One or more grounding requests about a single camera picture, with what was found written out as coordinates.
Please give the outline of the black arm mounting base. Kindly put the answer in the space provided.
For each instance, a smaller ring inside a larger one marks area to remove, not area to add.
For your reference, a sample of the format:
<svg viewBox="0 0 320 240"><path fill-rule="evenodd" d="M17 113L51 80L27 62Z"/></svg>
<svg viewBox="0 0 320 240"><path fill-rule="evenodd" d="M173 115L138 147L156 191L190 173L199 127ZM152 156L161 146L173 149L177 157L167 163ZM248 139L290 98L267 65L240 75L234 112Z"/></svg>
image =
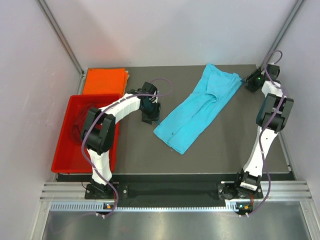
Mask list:
<svg viewBox="0 0 320 240"><path fill-rule="evenodd" d="M86 200L118 200L123 208L222 207L226 200L263 199L257 191L237 186L237 173L115 174L110 186L90 182Z"/></svg>

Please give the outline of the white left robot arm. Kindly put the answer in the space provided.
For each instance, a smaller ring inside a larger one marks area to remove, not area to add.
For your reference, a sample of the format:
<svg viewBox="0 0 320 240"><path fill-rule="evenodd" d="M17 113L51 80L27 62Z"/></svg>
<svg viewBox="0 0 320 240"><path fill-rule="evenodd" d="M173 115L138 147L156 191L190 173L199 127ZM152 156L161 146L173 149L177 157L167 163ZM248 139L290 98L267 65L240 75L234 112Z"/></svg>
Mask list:
<svg viewBox="0 0 320 240"><path fill-rule="evenodd" d="M92 177L86 186L85 198L109 199L114 187L110 183L110 151L115 141L116 126L120 120L135 111L141 111L141 121L152 124L159 121L161 104L158 89L150 82L131 90L115 102L88 110L81 131L81 151L92 166Z"/></svg>

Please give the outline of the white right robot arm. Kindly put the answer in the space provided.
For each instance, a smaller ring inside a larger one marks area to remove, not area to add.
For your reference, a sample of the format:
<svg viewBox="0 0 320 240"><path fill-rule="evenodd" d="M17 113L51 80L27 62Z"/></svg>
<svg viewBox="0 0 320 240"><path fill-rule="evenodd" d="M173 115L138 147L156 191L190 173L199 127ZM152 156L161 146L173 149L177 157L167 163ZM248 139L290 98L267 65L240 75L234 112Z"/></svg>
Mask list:
<svg viewBox="0 0 320 240"><path fill-rule="evenodd" d="M273 141L286 126L294 104L284 93L278 81L279 74L280 67L268 63L242 80L250 92L261 90L264 101L256 117L257 135L249 159L237 174L235 183L225 183L218 190L222 199L243 199L261 192L266 157Z"/></svg>

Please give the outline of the light blue t shirt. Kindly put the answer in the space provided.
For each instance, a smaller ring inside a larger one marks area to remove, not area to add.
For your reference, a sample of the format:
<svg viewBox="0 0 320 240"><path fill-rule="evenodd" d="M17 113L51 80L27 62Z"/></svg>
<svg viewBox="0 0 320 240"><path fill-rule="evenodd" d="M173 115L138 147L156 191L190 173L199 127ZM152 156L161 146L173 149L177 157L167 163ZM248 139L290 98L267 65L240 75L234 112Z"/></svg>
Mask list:
<svg viewBox="0 0 320 240"><path fill-rule="evenodd" d="M183 155L213 122L242 85L237 73L207 64L192 93L154 129L153 133Z"/></svg>

